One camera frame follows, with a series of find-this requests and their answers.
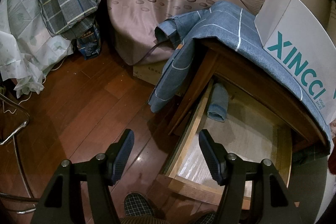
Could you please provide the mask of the wooden drawer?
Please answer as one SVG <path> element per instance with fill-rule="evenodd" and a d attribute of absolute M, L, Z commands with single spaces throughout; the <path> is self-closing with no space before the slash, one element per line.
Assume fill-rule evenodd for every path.
<path fill-rule="evenodd" d="M 245 161 L 270 159 L 286 185 L 290 181 L 291 128 L 260 102 L 238 87 L 224 83 L 230 96 L 224 122 L 207 116 L 213 90 L 210 81 L 164 174 L 169 189 L 201 202 L 218 205 L 224 188 L 213 180 L 198 135 L 207 129 L 215 142 Z"/>

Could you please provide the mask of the light blue sock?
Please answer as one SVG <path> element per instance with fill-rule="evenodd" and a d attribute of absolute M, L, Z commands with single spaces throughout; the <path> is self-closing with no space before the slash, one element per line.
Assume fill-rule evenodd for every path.
<path fill-rule="evenodd" d="M 207 116 L 217 122 L 224 122 L 228 110 L 228 92 L 221 83 L 216 83 L 211 91 Z"/>

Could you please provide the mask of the checked slipper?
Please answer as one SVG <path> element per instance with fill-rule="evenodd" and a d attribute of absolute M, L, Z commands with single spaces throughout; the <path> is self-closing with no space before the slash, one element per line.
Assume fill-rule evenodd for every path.
<path fill-rule="evenodd" d="M 147 199 L 140 193 L 130 193 L 125 197 L 124 212 L 127 217 L 141 217 L 144 215 L 154 216 Z"/>

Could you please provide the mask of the cardboard box under curtain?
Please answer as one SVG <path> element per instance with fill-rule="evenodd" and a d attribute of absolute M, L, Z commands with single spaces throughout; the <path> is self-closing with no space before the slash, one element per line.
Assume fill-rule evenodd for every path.
<path fill-rule="evenodd" d="M 152 64 L 135 65 L 133 76 L 152 85 L 156 85 L 161 78 L 163 67 L 167 60 Z"/>

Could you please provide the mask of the green bed mattress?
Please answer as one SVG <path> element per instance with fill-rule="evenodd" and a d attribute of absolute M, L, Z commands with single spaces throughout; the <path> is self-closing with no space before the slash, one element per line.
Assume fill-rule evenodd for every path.
<path fill-rule="evenodd" d="M 303 223 L 316 223 L 334 197 L 335 176 L 329 172 L 327 157 L 291 168 L 289 191 Z"/>

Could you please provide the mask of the wooden nightstand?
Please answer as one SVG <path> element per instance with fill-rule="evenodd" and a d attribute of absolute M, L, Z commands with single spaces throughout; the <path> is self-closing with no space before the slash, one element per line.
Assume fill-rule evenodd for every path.
<path fill-rule="evenodd" d="M 210 79 L 218 76 L 248 93 L 297 131 L 303 141 L 294 146 L 295 151 L 318 144 L 326 153 L 330 152 L 330 141 L 324 135 L 322 127 L 288 88 L 217 39 L 201 39 L 200 43 L 198 70 L 169 122 L 168 133 L 172 133 L 183 121 Z"/>

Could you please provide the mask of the dark blue package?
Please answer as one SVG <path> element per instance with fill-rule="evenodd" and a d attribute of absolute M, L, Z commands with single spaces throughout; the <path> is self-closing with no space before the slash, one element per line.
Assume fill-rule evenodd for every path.
<path fill-rule="evenodd" d="M 84 60 L 95 58 L 100 54 L 100 34 L 95 24 L 77 39 L 77 49 L 84 57 Z"/>

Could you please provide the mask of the blue checked cloth cover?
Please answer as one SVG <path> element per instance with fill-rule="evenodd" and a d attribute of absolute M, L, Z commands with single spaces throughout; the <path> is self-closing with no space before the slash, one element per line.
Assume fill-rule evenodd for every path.
<path fill-rule="evenodd" d="M 161 78 L 150 95 L 150 110 L 158 112 L 173 98 L 187 77 L 195 58 L 194 50 L 200 42 L 214 40 L 252 61 L 291 91 L 313 116 L 326 140 L 331 141 L 329 125 L 322 119 L 307 92 L 263 50 L 254 20 L 255 16 L 247 10 L 231 2 L 219 1 L 208 9 L 176 15 L 160 23 L 154 30 L 157 42 L 171 43 L 175 51 L 163 67 Z"/>

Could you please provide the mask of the white floral sheet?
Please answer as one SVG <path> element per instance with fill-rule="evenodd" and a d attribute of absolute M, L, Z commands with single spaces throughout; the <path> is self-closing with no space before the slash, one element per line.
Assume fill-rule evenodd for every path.
<path fill-rule="evenodd" d="M 40 93 L 52 67 L 72 53 L 70 40 L 50 35 L 38 0 L 1 0 L 1 77 L 17 81 L 17 97 Z"/>

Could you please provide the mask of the white XINCCI shoe box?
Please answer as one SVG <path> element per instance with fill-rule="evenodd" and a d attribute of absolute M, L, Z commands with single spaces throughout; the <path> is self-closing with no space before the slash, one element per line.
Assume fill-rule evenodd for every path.
<path fill-rule="evenodd" d="M 299 83 L 326 123 L 335 120 L 335 45 L 300 0 L 265 0 L 255 18 L 266 52 Z"/>

